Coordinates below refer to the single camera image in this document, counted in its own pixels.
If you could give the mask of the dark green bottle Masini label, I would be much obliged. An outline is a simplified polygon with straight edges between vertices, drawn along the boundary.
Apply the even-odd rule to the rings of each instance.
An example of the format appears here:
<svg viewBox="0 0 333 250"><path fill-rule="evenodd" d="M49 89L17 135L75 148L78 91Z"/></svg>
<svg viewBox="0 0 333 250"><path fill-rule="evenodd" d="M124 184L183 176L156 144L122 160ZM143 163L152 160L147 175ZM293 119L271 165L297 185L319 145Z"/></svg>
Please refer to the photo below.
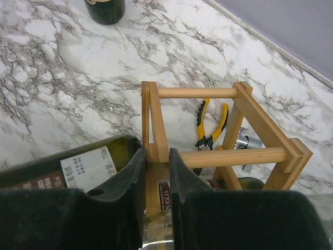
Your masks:
<svg viewBox="0 0 333 250"><path fill-rule="evenodd" d="M84 0L84 3L92 19L99 24L115 24L125 13L125 0Z"/></svg>

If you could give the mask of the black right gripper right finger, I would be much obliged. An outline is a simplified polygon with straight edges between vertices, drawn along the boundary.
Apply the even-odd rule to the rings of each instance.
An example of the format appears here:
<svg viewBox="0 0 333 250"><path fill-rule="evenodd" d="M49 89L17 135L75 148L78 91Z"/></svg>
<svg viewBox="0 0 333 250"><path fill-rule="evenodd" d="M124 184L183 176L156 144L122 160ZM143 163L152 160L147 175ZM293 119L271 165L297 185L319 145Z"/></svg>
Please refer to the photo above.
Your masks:
<svg viewBox="0 0 333 250"><path fill-rule="evenodd" d="M170 150L175 249L330 249L319 216L295 191L215 190Z"/></svg>

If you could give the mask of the green bottle Primitivo label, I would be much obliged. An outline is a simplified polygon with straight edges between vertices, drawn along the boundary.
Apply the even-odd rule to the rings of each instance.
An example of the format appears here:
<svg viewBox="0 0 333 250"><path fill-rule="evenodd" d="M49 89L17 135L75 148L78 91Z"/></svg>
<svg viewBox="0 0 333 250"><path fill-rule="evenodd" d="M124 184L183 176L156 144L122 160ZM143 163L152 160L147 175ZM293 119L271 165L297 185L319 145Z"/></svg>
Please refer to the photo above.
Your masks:
<svg viewBox="0 0 333 250"><path fill-rule="evenodd" d="M141 146L137 137L122 134L36 159L1 172L1 188L88 192L123 169Z"/></svg>

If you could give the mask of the square clear liquor bottle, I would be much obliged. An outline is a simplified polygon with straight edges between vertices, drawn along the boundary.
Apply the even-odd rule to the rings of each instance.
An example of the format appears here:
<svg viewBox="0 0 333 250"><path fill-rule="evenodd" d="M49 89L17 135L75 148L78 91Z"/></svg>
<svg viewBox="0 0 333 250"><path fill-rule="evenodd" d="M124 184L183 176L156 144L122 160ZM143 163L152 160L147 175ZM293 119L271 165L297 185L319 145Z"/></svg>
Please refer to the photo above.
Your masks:
<svg viewBox="0 0 333 250"><path fill-rule="evenodd" d="M145 218L141 249L174 249L170 181L159 180L158 191L161 211Z"/></svg>

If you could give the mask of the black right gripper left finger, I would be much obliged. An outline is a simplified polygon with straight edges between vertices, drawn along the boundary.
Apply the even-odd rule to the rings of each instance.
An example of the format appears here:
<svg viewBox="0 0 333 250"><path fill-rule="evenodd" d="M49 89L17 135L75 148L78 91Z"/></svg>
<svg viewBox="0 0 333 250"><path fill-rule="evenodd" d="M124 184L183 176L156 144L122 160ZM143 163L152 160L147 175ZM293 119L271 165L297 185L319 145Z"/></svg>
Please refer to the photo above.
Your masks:
<svg viewBox="0 0 333 250"><path fill-rule="evenodd" d="M100 186L1 191L1 249L139 249L146 151Z"/></svg>

